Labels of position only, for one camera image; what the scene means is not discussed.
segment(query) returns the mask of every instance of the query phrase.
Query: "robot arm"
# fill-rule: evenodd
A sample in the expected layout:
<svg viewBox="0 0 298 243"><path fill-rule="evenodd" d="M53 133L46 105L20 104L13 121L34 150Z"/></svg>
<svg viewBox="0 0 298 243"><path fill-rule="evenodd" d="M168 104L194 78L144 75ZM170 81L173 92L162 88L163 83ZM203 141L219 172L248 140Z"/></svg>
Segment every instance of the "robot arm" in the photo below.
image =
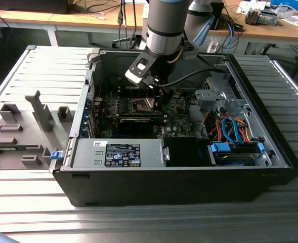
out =
<svg viewBox="0 0 298 243"><path fill-rule="evenodd" d="M189 29L191 32L193 32L193 26L200 30L210 18L212 9L210 0L194 0L192 3L191 1L150 1L145 36L146 48L125 73L125 76L136 86L147 86L153 89L158 85L167 84L168 76L173 72L181 56L197 49L183 38L185 23L186 26L191 27ZM207 19L199 23L202 16Z"/></svg>

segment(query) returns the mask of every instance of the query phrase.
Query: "blue object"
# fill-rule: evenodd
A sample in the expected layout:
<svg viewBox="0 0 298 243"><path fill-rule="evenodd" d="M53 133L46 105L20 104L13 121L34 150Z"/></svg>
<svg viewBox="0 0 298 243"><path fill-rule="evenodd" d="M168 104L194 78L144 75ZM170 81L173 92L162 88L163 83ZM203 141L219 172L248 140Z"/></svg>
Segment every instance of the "blue object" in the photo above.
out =
<svg viewBox="0 0 298 243"><path fill-rule="evenodd" d="M214 153L216 152L218 149L216 148L215 144L213 143L211 146L211 151Z"/></svg>
<svg viewBox="0 0 298 243"><path fill-rule="evenodd" d="M259 148L260 152L265 151L265 146L262 143L258 143L258 148Z"/></svg>
<svg viewBox="0 0 298 243"><path fill-rule="evenodd" d="M231 44L232 44L232 38L233 38L233 30L232 30L232 27L231 27L231 25L229 24L229 22L226 22L226 23L227 23L227 24L228 24L228 26L229 26L230 33L231 33L231 38L230 38L230 42L229 42L229 45L228 45L228 47L227 47L227 49L226 49L225 53L227 53L227 52L228 52L228 50L229 50L229 48L230 48L230 46L231 46Z"/></svg>
<svg viewBox="0 0 298 243"><path fill-rule="evenodd" d="M234 141L228 136L228 134L226 133L226 130L225 130L225 124L226 124L227 119L230 119L230 120L232 121L232 123L233 123L234 134L235 134L235 138L236 138L236 140L237 140L240 144L243 144L244 142L242 141L242 138L241 138L241 136L240 136L240 134L239 134L238 125L237 125L237 123L235 122L235 120L234 120L232 117L228 117L228 116L227 116L227 117L224 118L223 121L222 121L222 132L223 132L224 137L226 137L226 138L230 141L230 143L234 143Z"/></svg>
<svg viewBox="0 0 298 243"><path fill-rule="evenodd" d="M64 155L63 155L63 151L54 151L51 153L50 158L51 159L63 159Z"/></svg>
<svg viewBox="0 0 298 243"><path fill-rule="evenodd" d="M271 0L272 5L288 5L298 10L298 0Z"/></svg>
<svg viewBox="0 0 298 243"><path fill-rule="evenodd" d="M230 145L227 143L213 143L211 150L212 152L231 152Z"/></svg>
<svg viewBox="0 0 298 243"><path fill-rule="evenodd" d="M198 33L198 35L194 38L193 42L196 46L201 46L205 39L206 39L206 36L209 32L209 29L211 27L211 24L213 24L214 22L214 15L212 15L209 20L207 21L207 23L204 25L204 27L200 30L200 32Z"/></svg>

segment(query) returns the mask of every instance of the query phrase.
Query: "motherboard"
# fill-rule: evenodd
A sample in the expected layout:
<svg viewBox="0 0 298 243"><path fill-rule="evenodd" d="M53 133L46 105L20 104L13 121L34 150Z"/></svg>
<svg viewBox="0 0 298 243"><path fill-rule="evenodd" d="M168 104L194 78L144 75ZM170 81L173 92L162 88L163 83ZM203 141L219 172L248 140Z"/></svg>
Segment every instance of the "motherboard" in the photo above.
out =
<svg viewBox="0 0 298 243"><path fill-rule="evenodd" d="M110 91L95 98L94 133L97 138L193 137L187 98L176 91L161 110L153 110L153 98L139 97L134 91L130 97Z"/></svg>

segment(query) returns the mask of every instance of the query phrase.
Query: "electronic device on desk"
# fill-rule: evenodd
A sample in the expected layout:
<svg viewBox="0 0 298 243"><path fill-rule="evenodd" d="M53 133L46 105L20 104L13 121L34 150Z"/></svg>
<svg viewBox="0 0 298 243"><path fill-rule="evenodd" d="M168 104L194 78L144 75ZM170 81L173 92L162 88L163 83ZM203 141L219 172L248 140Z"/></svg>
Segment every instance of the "electronic device on desk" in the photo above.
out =
<svg viewBox="0 0 298 243"><path fill-rule="evenodd" d="M292 8L298 10L298 0L271 0L272 5L288 5L291 6Z"/></svg>
<svg viewBox="0 0 298 243"><path fill-rule="evenodd" d="M42 11L62 14L73 0L0 0L0 10Z"/></svg>
<svg viewBox="0 0 298 243"><path fill-rule="evenodd" d="M221 17L221 13L224 7L224 2L222 0L211 0L210 5L213 9L213 15L215 16L215 19L213 21L213 24L211 25L210 29L216 30L219 28L219 20Z"/></svg>
<svg viewBox="0 0 298 243"><path fill-rule="evenodd" d="M277 21L277 15L268 10L250 9L245 15L245 23L250 25L276 25Z"/></svg>

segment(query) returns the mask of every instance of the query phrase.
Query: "white sticker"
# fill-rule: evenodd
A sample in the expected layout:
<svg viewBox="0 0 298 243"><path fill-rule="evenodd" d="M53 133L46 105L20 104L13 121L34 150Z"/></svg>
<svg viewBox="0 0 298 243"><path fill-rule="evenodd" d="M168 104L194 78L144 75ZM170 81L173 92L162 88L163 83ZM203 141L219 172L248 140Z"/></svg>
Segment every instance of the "white sticker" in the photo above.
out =
<svg viewBox="0 0 298 243"><path fill-rule="evenodd" d="M106 147L108 141L94 141L94 147Z"/></svg>
<svg viewBox="0 0 298 243"><path fill-rule="evenodd" d="M0 148L0 151L9 151L9 150L16 150L16 148Z"/></svg>

